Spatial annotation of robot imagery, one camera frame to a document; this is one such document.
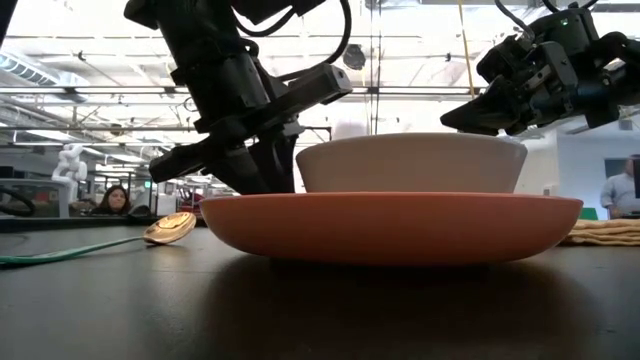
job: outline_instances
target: woman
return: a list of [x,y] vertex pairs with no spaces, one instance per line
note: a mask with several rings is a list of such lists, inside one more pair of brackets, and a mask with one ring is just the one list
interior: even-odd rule
[[131,209],[127,191],[120,185],[110,187],[92,215],[126,215]]

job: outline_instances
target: hair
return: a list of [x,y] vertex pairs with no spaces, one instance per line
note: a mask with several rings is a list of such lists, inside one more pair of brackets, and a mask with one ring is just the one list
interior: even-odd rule
[[122,206],[122,209],[117,212],[117,214],[125,214],[131,209],[131,203],[129,202],[129,195],[127,194],[127,190],[125,190],[122,185],[113,185],[112,187],[108,188],[104,193],[104,197],[102,198],[100,205],[98,205],[98,208],[112,211],[111,206],[109,206],[109,196],[111,196],[111,193],[116,190],[120,190],[124,194],[124,205]]

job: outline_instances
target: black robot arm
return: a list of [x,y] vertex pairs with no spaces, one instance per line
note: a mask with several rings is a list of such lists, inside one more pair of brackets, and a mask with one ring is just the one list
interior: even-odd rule
[[[195,128],[209,134],[154,159],[149,167],[154,181],[201,171],[240,194],[294,191],[293,150],[304,131],[298,113],[352,91],[344,71],[330,64],[348,42],[350,8],[340,0],[345,37],[338,56],[284,79],[268,74],[258,60],[257,44],[240,37],[233,8],[257,24],[291,5],[281,26],[293,13],[303,15],[323,1],[129,1],[125,17],[162,32],[178,66],[173,80],[189,89],[200,113]],[[247,147],[249,139],[257,142]]]
[[588,6],[572,4],[529,25],[533,38],[507,37],[478,63],[484,94],[444,114],[462,132],[516,135],[584,115],[589,127],[640,103],[640,43],[621,33],[599,38]]

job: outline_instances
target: table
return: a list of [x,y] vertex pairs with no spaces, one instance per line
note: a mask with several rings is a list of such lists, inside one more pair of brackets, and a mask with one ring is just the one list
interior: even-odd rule
[[[142,230],[3,234],[0,253]],[[3,268],[0,324],[3,360],[637,359],[640,249],[367,269],[270,261],[196,229],[172,246]]]

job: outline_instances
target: yellow cloth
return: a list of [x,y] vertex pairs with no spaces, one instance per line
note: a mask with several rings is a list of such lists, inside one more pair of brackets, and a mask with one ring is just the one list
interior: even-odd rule
[[578,220],[564,242],[640,246],[640,220]]

